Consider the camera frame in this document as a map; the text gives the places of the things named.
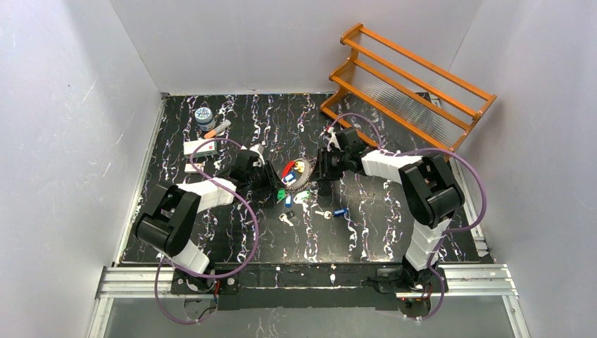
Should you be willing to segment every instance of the white wall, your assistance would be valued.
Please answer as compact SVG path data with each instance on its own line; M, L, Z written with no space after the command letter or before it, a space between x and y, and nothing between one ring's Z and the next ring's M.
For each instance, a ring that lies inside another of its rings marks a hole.
M108 0L0 2L0 336L86 335L160 100Z
M450 69L498 95L459 153L533 337L597 329L596 37L594 1L486 1Z
M112 0L161 92L326 92L356 23L448 68L481 1Z

